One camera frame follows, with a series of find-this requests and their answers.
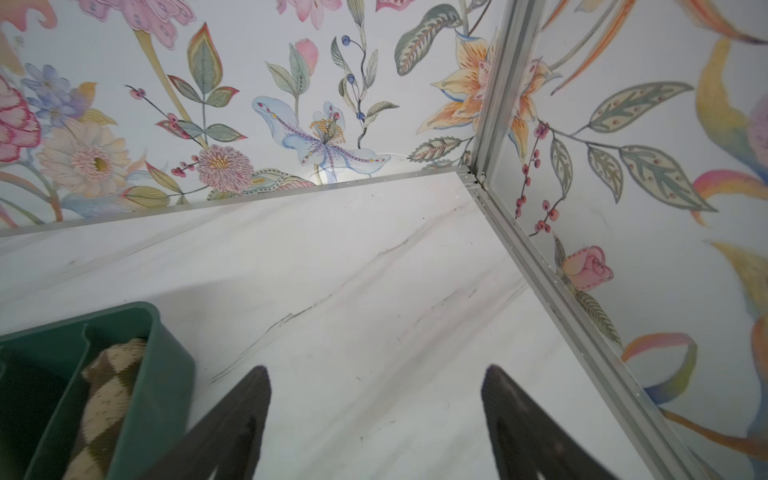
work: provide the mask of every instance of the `metal edge strip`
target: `metal edge strip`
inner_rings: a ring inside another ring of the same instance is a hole
[[[654,477],[706,480],[690,450],[558,281],[525,232],[507,220],[510,217],[503,205],[472,174],[459,176]]]
[[[478,178],[482,179],[486,172],[492,171],[502,141],[507,136],[508,122],[514,113],[514,99],[517,98],[544,3],[544,0],[515,0],[505,12],[504,28],[488,86],[490,95],[483,104],[476,154],[470,162],[472,173]]]
[[[77,220],[64,220],[63,222],[43,223],[42,225],[30,225],[15,229],[0,230],[0,238],[14,237],[16,235],[25,235],[27,233],[47,232],[49,230],[58,230],[61,228],[80,227],[83,225],[93,225],[95,223],[113,222],[117,220],[129,220],[131,218],[151,217],[153,215],[173,214],[187,210],[198,210],[200,208],[221,207],[223,205],[242,204],[257,200],[267,200],[270,198],[289,197],[291,195],[312,194],[326,190],[336,190],[339,188],[356,187],[358,185],[378,184],[386,181],[404,180],[406,178],[426,177],[429,175],[447,174],[456,172],[457,174],[468,173],[466,166],[436,168],[433,170],[420,170],[416,172],[406,172],[404,174],[385,175],[381,177],[363,178],[361,180],[351,180],[348,182],[339,182],[338,184],[316,185],[314,187],[295,188],[292,190],[282,190],[267,192],[264,194],[243,195],[242,197],[227,198],[224,200],[215,200],[207,202],[196,202],[187,205],[173,205],[163,208],[153,208],[146,210],[137,210],[127,214],[103,215],[99,217],[81,218]]]

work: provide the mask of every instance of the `green plastic caddy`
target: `green plastic caddy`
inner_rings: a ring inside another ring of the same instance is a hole
[[[107,347],[147,339],[107,480],[134,480],[184,436],[190,354],[138,302],[0,336],[0,478],[61,480],[89,385],[81,372]]]

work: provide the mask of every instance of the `white marble panel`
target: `white marble panel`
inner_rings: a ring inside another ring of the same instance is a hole
[[[197,361],[190,422],[265,365],[256,478],[497,478],[491,363],[651,478],[454,174],[6,238],[0,272],[0,333],[157,305]]]

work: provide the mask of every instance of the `wall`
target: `wall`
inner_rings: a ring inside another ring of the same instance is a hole
[[[472,145],[504,7],[3,2],[0,223],[456,165]]]
[[[710,478],[768,478],[766,18],[549,2],[493,177]]]

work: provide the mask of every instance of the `pink peony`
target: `pink peony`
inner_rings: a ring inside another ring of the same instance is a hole
[[[223,192],[236,194],[250,186],[253,165],[232,147],[214,145],[198,154],[200,181]]]
[[[317,46],[308,38],[302,38],[296,42],[296,50],[304,57],[304,61],[310,67],[310,75],[315,73],[315,66],[317,65],[317,57],[319,55]]]
[[[40,144],[40,123],[22,94],[0,77],[0,162],[18,160],[23,147]]]
[[[584,292],[614,277],[614,271],[605,265],[605,252],[595,245],[565,259],[563,271],[576,289]]]
[[[165,48],[172,50],[177,32],[170,22],[186,25],[195,19],[192,9],[182,0],[78,0],[80,9],[102,22],[107,20],[110,8],[123,12],[125,21],[134,30],[154,34]]]
[[[286,11],[286,2],[296,7],[296,16],[304,22],[307,17],[312,17],[312,25],[320,30],[323,26],[325,12],[323,7],[331,11],[341,8],[341,0],[277,0],[277,11],[283,13]]]

